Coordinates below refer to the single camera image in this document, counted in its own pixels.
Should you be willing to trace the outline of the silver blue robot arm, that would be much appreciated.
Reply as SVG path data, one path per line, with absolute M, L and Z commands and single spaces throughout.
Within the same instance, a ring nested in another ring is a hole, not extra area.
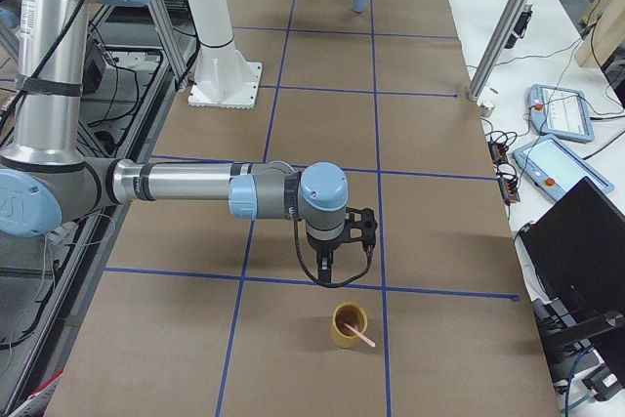
M 92 3 L 149 0 L 21 0 L 12 141 L 1 151 L 1 229 L 21 237 L 135 199 L 224 200 L 243 219 L 286 219 L 315 250 L 312 281 L 331 287 L 333 253 L 349 239 L 345 173 L 321 162 L 302 171 L 266 164 L 154 163 L 86 158 L 76 147 Z

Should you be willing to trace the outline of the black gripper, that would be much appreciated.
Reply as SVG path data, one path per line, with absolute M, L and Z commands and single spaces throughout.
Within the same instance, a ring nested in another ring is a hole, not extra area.
M 338 238 L 320 239 L 307 233 L 307 241 L 316 253 L 317 278 L 320 283 L 332 281 L 333 256 L 340 247 Z

